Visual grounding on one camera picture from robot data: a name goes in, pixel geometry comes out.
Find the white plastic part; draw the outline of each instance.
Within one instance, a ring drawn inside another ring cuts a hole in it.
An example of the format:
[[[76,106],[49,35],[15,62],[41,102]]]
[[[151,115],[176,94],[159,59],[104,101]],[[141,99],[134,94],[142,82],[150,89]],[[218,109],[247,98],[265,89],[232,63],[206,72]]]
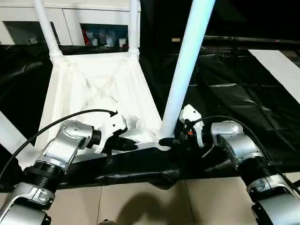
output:
[[[163,137],[173,137],[214,3],[215,0],[193,0],[160,129]]]
[[[61,50],[58,48],[58,45],[56,43],[56,39],[51,27],[50,22],[48,21],[48,18],[46,16],[45,7],[42,0],[34,0],[34,6],[37,12],[37,16],[39,19],[39,22],[42,27],[42,31],[46,40],[46,43],[49,48],[49,55],[50,60],[57,60],[61,59],[63,57]]]
[[[190,104],[186,105],[180,112],[179,120],[184,124],[186,120],[189,121],[195,121],[198,119],[201,119],[201,114]],[[203,141],[202,141],[202,127],[204,126],[203,122],[200,121],[196,123],[193,128],[196,131],[197,134],[197,142],[199,147],[203,147]]]
[[[21,132],[8,120],[8,118],[0,112],[0,143],[10,153],[14,153],[27,139]],[[36,152],[31,144],[28,144],[19,155],[17,159],[19,164],[24,169],[31,166],[39,152]]]
[[[153,146],[159,140],[161,118],[137,58],[127,52],[64,56],[55,61],[45,100],[40,129],[69,114],[87,109],[118,111],[126,120],[130,136],[138,143]],[[95,128],[110,118],[105,112],[74,117]],[[57,125],[37,138],[37,150],[55,137]],[[74,162],[106,157],[97,146],[78,150]],[[123,153],[114,150],[113,154]]]
[[[101,125],[101,127],[97,129],[101,131],[101,140],[100,140],[100,144],[98,145],[99,151],[96,153],[102,152],[107,139],[113,136],[114,132],[116,132],[117,130],[125,130],[125,129],[126,129],[126,120],[120,113],[112,116],[107,121],[105,121]]]
[[[138,46],[138,0],[130,0],[129,14],[129,57],[139,58]]]

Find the black tarp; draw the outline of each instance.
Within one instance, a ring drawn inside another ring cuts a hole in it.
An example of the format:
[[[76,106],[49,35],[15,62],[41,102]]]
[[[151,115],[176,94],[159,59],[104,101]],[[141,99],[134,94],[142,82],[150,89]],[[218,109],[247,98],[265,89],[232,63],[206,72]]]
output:
[[[103,53],[100,47],[61,46],[64,54]],[[38,131],[52,65],[47,48],[0,46],[0,111],[29,138]],[[141,52],[140,64],[160,115],[163,115],[178,54]],[[248,125],[284,172],[300,170],[300,105],[247,50],[204,47],[184,104],[202,116],[226,115]],[[0,167],[9,153],[2,147]],[[225,153],[214,148],[146,149],[73,164],[60,188],[150,182],[168,188],[180,179],[235,176]],[[22,178],[17,161],[1,181],[4,190]]]

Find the tile floor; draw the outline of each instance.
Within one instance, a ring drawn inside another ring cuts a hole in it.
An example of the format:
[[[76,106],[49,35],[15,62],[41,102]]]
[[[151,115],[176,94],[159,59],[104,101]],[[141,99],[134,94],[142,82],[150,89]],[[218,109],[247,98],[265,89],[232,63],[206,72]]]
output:
[[[300,179],[300,172],[287,175]],[[56,192],[47,212],[51,225],[255,225],[240,178],[179,181],[160,190],[148,183],[86,187]],[[0,194],[0,203],[6,194]]]

